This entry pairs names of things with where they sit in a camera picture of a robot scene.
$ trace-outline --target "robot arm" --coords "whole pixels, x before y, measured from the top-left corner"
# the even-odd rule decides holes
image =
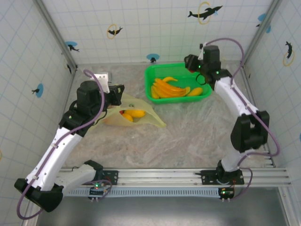
[[[92,124],[67,135],[57,146],[55,145],[66,133],[94,119],[100,111],[102,101],[104,101],[103,111],[106,111],[110,105],[121,105],[124,86],[108,86],[107,80],[100,81],[100,83],[104,90],[104,100],[101,99],[99,87],[95,81],[81,83],[77,89],[77,100],[63,115],[55,137],[42,159],[25,179],[19,178],[15,182],[15,188],[23,193],[29,186],[29,182],[34,179],[25,196],[47,212],[53,211],[72,189],[85,182],[102,179],[103,167],[91,160],[71,173],[59,172],[70,152],[85,136]],[[53,148],[55,150],[46,159]],[[37,177],[37,172],[45,160],[47,161]]]
[[[241,171],[238,162],[244,155],[258,149],[268,140],[268,132],[254,118],[249,109],[255,112],[267,126],[269,126],[269,114],[266,111],[260,112],[253,106],[231,79],[230,72],[221,68],[220,51],[217,46],[204,46],[201,54],[203,57],[195,55],[185,57],[185,67],[191,72],[199,72],[203,75],[206,83],[221,96],[231,113],[237,118],[231,133],[232,146],[230,150],[227,150],[228,154],[218,163],[214,172],[201,172],[201,175],[206,178],[203,184],[206,181],[208,184],[216,182],[225,184],[233,179],[239,183]]]

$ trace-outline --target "green basket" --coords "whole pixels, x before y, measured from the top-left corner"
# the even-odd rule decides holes
[[[198,73],[191,73],[185,68],[184,63],[168,64],[168,65],[153,65],[145,70],[145,93],[149,100],[155,104],[169,104],[169,103],[179,103],[179,102],[193,102],[200,101],[208,96],[210,96],[212,89],[210,85],[200,85],[205,82],[205,78],[200,75],[198,76],[198,82],[196,81]],[[165,77],[171,76],[178,81],[170,81],[169,84],[181,88],[189,86],[191,90],[196,87],[201,87],[203,93],[200,96],[194,97],[173,97],[173,98],[162,98],[154,99],[151,97],[151,86],[153,85],[155,78],[163,79]]]

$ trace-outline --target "tiled wall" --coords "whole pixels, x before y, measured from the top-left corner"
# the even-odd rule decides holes
[[[271,0],[44,0],[65,41],[76,42],[71,53],[78,64],[182,61],[199,54],[199,44],[218,37],[239,40],[247,50]],[[213,10],[205,20],[190,16]],[[113,36],[108,30],[122,30]],[[235,44],[220,42],[221,55],[239,60]]]
[[[270,127],[282,147],[275,162],[288,168],[298,197],[293,201],[301,206],[301,1],[283,1],[271,26],[248,64],[250,83],[257,105],[269,112]],[[288,59],[286,42],[292,45]],[[275,151],[270,137],[269,145]]]
[[[32,0],[1,0],[0,225],[19,225],[14,182],[33,169],[55,134],[71,82],[63,63]],[[40,83],[38,98],[32,90]]]

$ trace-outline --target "yellow fruit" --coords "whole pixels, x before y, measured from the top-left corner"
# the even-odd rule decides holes
[[[160,97],[158,96],[158,94],[156,93],[154,86],[151,86],[151,97],[154,99],[159,99]]]
[[[178,81],[178,80],[174,79],[173,77],[166,77],[166,78],[162,79],[162,81],[168,82],[168,81]]]
[[[202,92],[203,89],[201,87],[196,87],[189,94],[187,94],[187,97],[199,96],[202,94]]]
[[[168,95],[168,94],[165,93],[164,91],[158,89],[158,88],[155,87],[155,86],[154,86],[154,90],[155,90],[155,92],[158,94],[158,96],[159,96],[160,98],[170,98],[170,97],[173,97],[173,96]]]
[[[125,117],[127,120],[133,122],[133,118],[129,114],[123,113],[122,116]]]
[[[185,91],[185,89],[178,88],[178,87],[176,87],[176,86],[172,86],[172,85],[168,84],[167,82],[162,81],[161,79],[155,79],[155,82],[156,82],[159,86],[164,87],[164,88],[166,88],[166,89],[169,89],[169,90],[171,90],[171,91],[176,91],[176,92],[181,92],[181,91],[183,92],[183,91]]]
[[[185,89],[186,89],[185,95],[187,95],[190,92],[190,87],[186,87]]]
[[[167,89],[164,86],[160,86],[158,83],[154,83],[154,87],[157,87],[159,90],[163,91],[164,93],[168,94],[170,97],[183,97],[185,96],[185,90],[178,92],[178,91],[172,91],[170,89]]]
[[[129,114],[133,118],[142,118],[145,116],[145,111],[143,110],[125,110],[124,113]]]

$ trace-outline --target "yellow plastic bag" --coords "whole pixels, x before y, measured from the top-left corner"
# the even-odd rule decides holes
[[[107,125],[115,126],[134,126],[137,124],[152,124],[158,127],[165,127],[166,124],[159,118],[159,116],[154,112],[152,107],[146,103],[144,100],[137,99],[126,93],[122,94],[121,105],[113,106],[107,109],[107,116],[100,120]],[[142,118],[134,118],[134,122],[127,120],[120,114],[120,111],[124,110],[144,110],[146,112],[145,116]]]

